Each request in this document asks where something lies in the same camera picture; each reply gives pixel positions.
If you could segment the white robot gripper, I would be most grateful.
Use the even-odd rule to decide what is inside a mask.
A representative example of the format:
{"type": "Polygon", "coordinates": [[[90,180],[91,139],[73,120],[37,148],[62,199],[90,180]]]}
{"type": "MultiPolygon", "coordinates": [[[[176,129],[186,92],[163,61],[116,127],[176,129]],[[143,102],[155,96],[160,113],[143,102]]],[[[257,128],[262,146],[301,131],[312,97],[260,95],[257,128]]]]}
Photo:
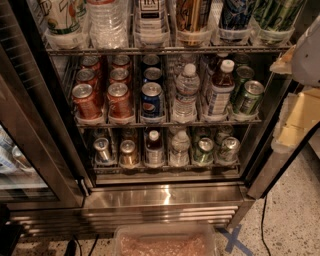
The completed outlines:
{"type": "Polygon", "coordinates": [[[269,68],[276,74],[292,74],[295,81],[314,87],[285,98],[276,123],[271,148],[292,152],[320,121],[320,16],[269,68]]]}

